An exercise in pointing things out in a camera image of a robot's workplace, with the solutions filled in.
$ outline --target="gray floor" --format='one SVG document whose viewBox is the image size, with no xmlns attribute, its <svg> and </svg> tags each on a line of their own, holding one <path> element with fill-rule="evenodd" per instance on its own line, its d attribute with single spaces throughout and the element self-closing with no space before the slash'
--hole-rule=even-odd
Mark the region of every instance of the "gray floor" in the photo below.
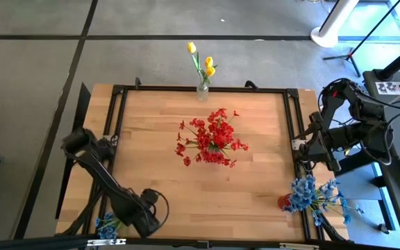
<svg viewBox="0 0 400 250">
<path fill-rule="evenodd" d="M 0 33 L 79 34 L 90 0 L 0 0 Z M 355 13 L 371 6 L 358 6 Z M 377 11 L 382 15 L 383 6 Z M 122 1 L 103 0 L 95 12 L 90 34 L 232 34 L 308 35 L 322 24 L 326 10 L 306 1 Z M 364 35 L 367 30 L 345 24 L 341 32 Z M 395 23 L 380 35 L 399 35 Z M 60 140 L 70 132 L 82 81 L 132 84 L 136 76 L 149 85 L 194 85 L 187 41 L 87 41 L 76 70 L 51 160 L 26 236 L 52 235 L 62 178 L 64 156 Z M 67 78 L 77 41 L 0 41 L 0 240 L 8 239 L 26 195 L 52 114 Z M 201 56 L 212 55 L 219 64 L 211 78 L 215 86 L 242 86 L 246 80 L 260 87 L 309 88 L 317 92 L 336 78 L 357 82 L 344 60 L 323 61 L 344 54 L 357 43 L 340 43 L 323 49 L 310 41 L 196 41 Z M 400 44 L 367 43 L 355 59 L 361 71 L 387 65 L 400 54 Z M 341 111 L 336 119 L 344 120 Z M 354 240 L 366 234 L 349 233 Z M 367 244 L 375 244 L 372 238 Z"/>
</svg>

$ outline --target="black tripod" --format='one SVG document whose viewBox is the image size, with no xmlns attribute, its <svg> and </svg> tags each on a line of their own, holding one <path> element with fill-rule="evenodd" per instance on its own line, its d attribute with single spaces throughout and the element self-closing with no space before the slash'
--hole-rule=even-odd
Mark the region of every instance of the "black tripod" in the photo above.
<svg viewBox="0 0 400 250">
<path fill-rule="evenodd" d="M 348 55 L 343 55 L 343 56 L 331 56 L 331 57 L 327 57 L 324 58 L 324 60 L 332 60 L 332 59 L 342 59 L 344 58 L 346 61 L 350 60 L 351 63 L 353 64 L 354 70 L 356 71 L 358 77 L 360 77 L 360 72 L 358 69 L 358 66 L 356 65 L 356 63 L 354 62 L 354 58 L 353 58 L 353 54 L 359 49 L 359 47 L 370 37 L 370 35 L 379 27 L 379 25 L 381 25 L 381 23 L 383 22 L 383 20 L 385 20 L 385 18 L 387 18 L 387 16 L 394 10 L 394 8 L 396 8 L 396 6 L 398 5 L 398 3 L 400 3 L 400 0 L 398 0 L 393 7 L 391 7 L 391 9 L 388 10 L 388 12 L 382 17 L 382 19 L 379 21 L 378 24 L 375 25 L 375 27 L 368 33 L 368 35 L 358 44 L 358 46 L 356 46 L 356 48 L 351 48 L 350 52 L 348 53 Z"/>
</svg>

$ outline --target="yellow flower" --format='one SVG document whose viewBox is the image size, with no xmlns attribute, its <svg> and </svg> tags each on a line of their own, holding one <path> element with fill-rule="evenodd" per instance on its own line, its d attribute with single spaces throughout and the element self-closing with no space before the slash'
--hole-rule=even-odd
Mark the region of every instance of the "yellow flower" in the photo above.
<svg viewBox="0 0 400 250">
<path fill-rule="evenodd" d="M 215 68 L 214 67 L 209 67 L 206 69 L 206 74 L 208 76 L 213 76 L 213 74 L 215 74 Z"/>
<path fill-rule="evenodd" d="M 206 68 L 212 67 L 213 66 L 213 58 L 208 56 L 205 60 L 205 66 Z"/>
<path fill-rule="evenodd" d="M 195 53 L 195 51 L 197 50 L 197 48 L 195 47 L 195 44 L 193 42 L 188 42 L 187 44 L 187 50 L 189 51 L 189 53 Z"/>
</svg>

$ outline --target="white pole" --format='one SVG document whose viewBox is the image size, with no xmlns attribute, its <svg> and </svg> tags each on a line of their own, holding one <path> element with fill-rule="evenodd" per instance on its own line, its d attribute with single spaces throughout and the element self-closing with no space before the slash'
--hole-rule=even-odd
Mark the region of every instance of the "white pole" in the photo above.
<svg viewBox="0 0 400 250">
<path fill-rule="evenodd" d="M 324 25 L 311 31 L 311 40 L 317 45 L 331 48 L 338 44 L 340 27 L 350 15 L 359 0 L 339 0 L 326 18 Z"/>
</svg>

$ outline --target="wooden table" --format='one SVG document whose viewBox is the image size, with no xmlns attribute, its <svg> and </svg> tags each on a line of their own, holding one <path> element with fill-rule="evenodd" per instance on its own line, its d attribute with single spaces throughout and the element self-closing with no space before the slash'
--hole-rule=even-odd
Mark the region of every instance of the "wooden table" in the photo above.
<svg viewBox="0 0 400 250">
<path fill-rule="evenodd" d="M 103 134 L 112 88 L 113 85 L 97 84 L 92 91 L 84 127 L 98 138 Z M 299 90 L 299 97 L 306 126 L 309 114 L 317 109 L 316 95 L 312 90 Z M 248 143 L 249 150 L 229 152 L 231 158 L 237 159 L 232 169 L 197 162 L 185 167 L 182 158 L 174 153 L 178 124 L 195 117 L 206 119 L 217 108 L 240 114 L 233 120 L 235 138 Z M 296 117 L 293 122 L 294 131 L 298 131 Z M 194 156 L 195 149 L 188 150 Z M 318 165 L 313 172 L 319 184 L 334 178 L 324 165 Z M 281 94 L 211 92 L 207 102 L 198 102 L 195 92 L 128 91 L 112 174 L 120 185 L 137 193 L 148 187 L 168 198 L 169 219 L 151 238 L 305 240 L 300 214 L 282 212 L 277 206 L 277 199 L 291 192 L 290 183 L 294 180 Z M 91 184 L 92 178 L 83 168 L 72 169 L 57 233 L 64 231 L 82 211 Z M 157 209 L 162 220 L 165 203 L 159 201 Z M 93 219 L 97 214 L 95 208 Z M 343 218 L 334 212 L 326 216 L 338 233 L 348 238 Z M 312 238 L 317 239 L 312 217 L 308 218 Z M 125 226 L 120 234 L 138 236 L 133 227 Z"/>
</svg>

